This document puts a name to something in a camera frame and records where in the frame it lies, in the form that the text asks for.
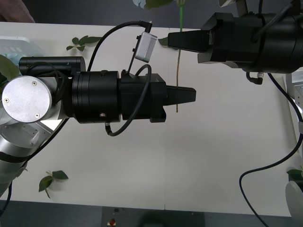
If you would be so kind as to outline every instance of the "white table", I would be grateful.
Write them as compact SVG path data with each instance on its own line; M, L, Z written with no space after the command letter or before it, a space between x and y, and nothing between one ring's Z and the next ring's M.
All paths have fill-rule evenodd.
M24 36L49 56L82 55L88 65L93 48L67 52L73 37L102 36L108 26L0 23L0 35ZM101 46L93 70L127 69L136 36L129 27ZM153 28L166 37L177 29ZM156 45L150 65L169 85L175 84L178 52ZM103 124L70 120L59 135L14 181L13 200L58 202L145 209L251 214L239 176L271 164L295 145L287 101L267 77L264 85L246 80L242 70L222 64L197 64L196 54L182 52L180 85L197 90L195 103L166 107L167 122L135 121L117 138ZM143 65L135 61L133 72ZM113 124L114 130L120 124ZM243 180L259 214L289 216L283 164ZM64 170L69 180L54 185L49 200L38 193L45 171Z

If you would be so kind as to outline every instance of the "cable connector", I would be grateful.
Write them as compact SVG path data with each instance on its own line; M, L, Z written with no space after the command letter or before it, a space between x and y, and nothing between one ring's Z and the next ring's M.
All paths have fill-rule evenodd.
M138 42L139 44L136 47L135 58L148 63L157 42L157 37L150 33L143 32Z
M145 27L145 32L149 33L151 32L151 29L152 29L152 22L145 22L145 21L141 21L140 20L140 23L142 24L141 27Z
M259 72L258 73L258 78L252 78L250 77L250 72L246 72L246 78L248 79L248 81L250 83L254 83L257 85L262 85L263 84L263 77L264 77L264 73Z

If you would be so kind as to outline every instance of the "black cable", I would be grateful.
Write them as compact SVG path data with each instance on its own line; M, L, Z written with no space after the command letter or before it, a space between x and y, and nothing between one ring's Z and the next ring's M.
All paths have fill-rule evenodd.
M90 62L89 62L89 67L87 69L87 72L89 72L91 70L91 67L93 65L93 62L94 62L94 59L96 57L96 54L97 54L97 51L99 49L99 47L101 46L101 44L104 42L104 40L109 37L109 35L111 35L112 33L114 33L115 31L123 28L123 27L127 27L127 26L132 26L132 25L138 25L138 26L141 26L141 27L145 27L147 29L147 31L149 30L150 31L150 23L147 23L147 22L144 22L144 21L129 21L129 22L126 22L126 23L123 23L123 24L120 24L112 29L110 29L108 32L105 33L104 36L102 36L102 38L99 40L99 42L97 43L96 47L95 47L95 50L91 56L91 59L90 59Z
M9 185L9 194L8 194L8 197L6 199L6 202L3 206L3 208L0 210L0 217L4 214L4 211L6 210L6 208L9 205L11 194L12 194L12 189L13 189L13 182L11 182L10 185Z
M152 68L150 65L146 64L146 65L143 65L136 73L136 77L139 76L139 74L144 70L144 69L148 69L148 73L147 73L147 79L146 79L146 83L145 83L145 87L141 93L141 96L139 98L139 101L134 109L134 111L132 112L132 114L130 115L130 117L128 118L128 120L126 121L126 123L116 132L112 132L111 130L111 127L110 125L105 125L105 130L107 132L107 134L109 136L117 136L117 135L120 135L122 132L124 132L124 130L130 125L130 123L133 121L133 119L135 119L140 107L141 107L141 104L145 98L145 95L147 93L147 90L148 90L148 87L149 87L149 84L151 82L151 78L152 78Z
M49 65L53 69L53 71L50 72L50 73L44 73L44 74L37 75L37 78L39 78L39 77L53 77L54 74L55 74L55 79L56 79L56 82L57 82L57 86L56 86L56 90L55 90L54 95L53 95L53 105L56 105L59 101L61 101L63 99L66 88L68 86L68 77L65 74L56 70L56 68L52 64L50 64L46 61L38 61L38 62L35 62L34 64L30 65L30 67L27 69L25 75L28 75L28 73L33 68L35 68L39 65L46 65L46 64Z
M34 64L30 65L27 69L27 71L25 72L25 75L28 75L28 72L30 72L33 68L39 66L39 65L49 65L52 69L53 69L53 72L55 73L56 75L56 81L57 81L57 87L56 87L56 90L55 90L55 93L58 91L59 89L59 74L58 74L58 71L56 70L56 68L49 62L46 62L46 61L37 61L35 62Z
M257 31L257 33L251 38L252 42L256 42L271 26L282 19L285 14L292 8L292 4L285 6L280 12L278 12L274 18L271 19L264 27Z
M278 84L278 82L274 79L274 77L272 76L271 73L268 73L269 75L269 78L273 81L273 83L275 84L275 86L279 89L279 91L287 98L287 100L290 102L290 104L292 105L292 107L294 108L298 118L299 118L299 121L300 122L303 122L303 118L302 118L302 115L297 107L297 105L294 103L294 101L292 100L292 98L283 90L283 88ZM270 168L273 168L275 166L278 166L279 164L287 161L288 159L290 159L297 151L298 149L300 148L301 144L303 142L303 135L300 134L299 136L299 140L295 146L295 148L286 156L284 157L283 159L281 159L280 161L277 161L271 165L268 165L268 166L265 166L265 167L262 167L262 168L258 168L258 169L253 169L253 170L249 170L245 173L243 173L239 179L239 185L240 185L240 189L241 189L241 193L245 199L245 201L247 202L248 206L250 207L250 209L252 210L252 212L256 215L256 217L262 222L262 224L266 227L269 227L265 221L259 216L259 214L253 209L252 205L250 204L250 202L248 201L245 193L244 193L244 190L243 190L243 187L242 187L242 179L244 176L250 174L250 173L255 173L255 172L258 172L258 171L262 171L262 170L266 170L266 169L270 169Z
M263 8L263 0L259 1L259 10L258 13L261 15L262 14L262 8Z

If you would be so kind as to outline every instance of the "black cylindrical joint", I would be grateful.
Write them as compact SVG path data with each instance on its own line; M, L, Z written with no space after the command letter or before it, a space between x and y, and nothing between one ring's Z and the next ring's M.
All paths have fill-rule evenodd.
M69 117L79 123L119 122L118 77L117 71L82 72L75 76Z
M41 63L29 70L37 62ZM86 71L83 57L24 57L19 61L19 69L24 76L26 72L28 72L27 76L37 76L42 73L52 72L53 68L49 64L68 77L75 76L81 71Z
M267 24L275 15L263 15ZM249 72L292 73L302 65L303 29L302 16L287 16L271 26L263 35L263 45L257 61Z

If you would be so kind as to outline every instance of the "green leaf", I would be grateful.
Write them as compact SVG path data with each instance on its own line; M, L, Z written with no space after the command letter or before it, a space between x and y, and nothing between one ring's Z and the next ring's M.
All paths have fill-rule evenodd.
M51 197L49 196L47 189L45 190L45 192L47 194L47 197L50 199Z
M10 59L0 55L0 73L8 80L19 76L19 68Z
M60 170L60 171L53 172L53 178L58 179L58 180L66 180L66 179L68 179L68 176L65 174L65 172Z
M73 38L71 41L75 45L77 45L79 43L79 39L77 37Z
M82 37L82 38L79 40L78 44L79 44L80 46L83 46L84 44L86 44L86 39L87 39L87 38L88 38L88 35Z
M144 8L151 9L151 8L158 8L160 6L165 6L170 4L173 0L147 0Z
M162 45L162 46L168 46L169 45L169 38L168 37L165 37L163 39L158 39L159 43Z
M94 44L96 42L99 42L99 40L101 39L101 37L88 37L86 40L85 40L85 43L87 44Z
M69 50L71 50L72 48L74 48L74 46L67 46L67 47L66 47L66 50L69 51Z
M39 192L42 192L44 190L46 190L51 183L53 182L53 177L52 176L46 176L44 177L39 184Z
M299 169L292 169L292 170L289 170L287 172L289 175L294 175L294 174L300 174L302 173L302 170L299 170Z
M77 49L78 49L79 51L84 51L84 48L85 48L85 46L77 46Z

